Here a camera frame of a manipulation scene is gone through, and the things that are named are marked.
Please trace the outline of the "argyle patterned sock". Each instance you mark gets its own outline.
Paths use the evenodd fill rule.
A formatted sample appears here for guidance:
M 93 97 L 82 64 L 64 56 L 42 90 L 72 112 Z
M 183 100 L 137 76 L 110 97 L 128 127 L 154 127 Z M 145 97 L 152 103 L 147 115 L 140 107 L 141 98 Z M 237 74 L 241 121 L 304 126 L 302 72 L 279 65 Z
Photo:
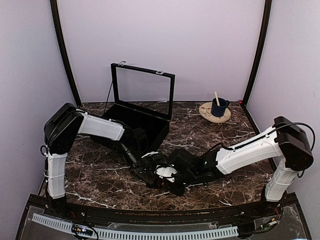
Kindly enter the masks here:
M 166 178 L 156 177 L 153 181 L 152 187 L 154 189 L 165 189 L 169 185 L 169 181 Z

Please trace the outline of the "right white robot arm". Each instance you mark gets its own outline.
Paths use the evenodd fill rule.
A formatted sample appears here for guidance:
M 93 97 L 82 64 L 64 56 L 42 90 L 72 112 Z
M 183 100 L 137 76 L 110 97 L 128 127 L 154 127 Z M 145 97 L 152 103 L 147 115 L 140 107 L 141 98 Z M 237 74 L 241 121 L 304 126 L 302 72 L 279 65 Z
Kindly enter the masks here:
M 314 143 L 309 143 L 303 123 L 291 122 L 283 116 L 264 132 L 233 146 L 218 143 L 201 156 L 180 148 L 168 157 L 169 189 L 177 196 L 189 185 L 207 184 L 232 172 L 269 158 L 280 158 L 280 163 L 255 205 L 255 213 L 266 217 L 275 208 L 298 173 L 303 173 L 314 162 Z

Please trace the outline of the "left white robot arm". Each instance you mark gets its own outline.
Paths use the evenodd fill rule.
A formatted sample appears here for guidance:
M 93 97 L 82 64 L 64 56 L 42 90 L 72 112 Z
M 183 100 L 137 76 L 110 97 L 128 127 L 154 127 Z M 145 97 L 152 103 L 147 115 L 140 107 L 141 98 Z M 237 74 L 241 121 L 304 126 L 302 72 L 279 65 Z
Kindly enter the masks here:
M 149 185 L 157 180 L 174 182 L 176 170 L 157 151 L 142 153 L 138 132 L 122 121 L 105 119 L 64 104 L 44 125 L 44 177 L 48 206 L 60 218 L 67 218 L 71 208 L 65 191 L 65 165 L 77 135 L 99 137 L 117 144 L 133 173 Z

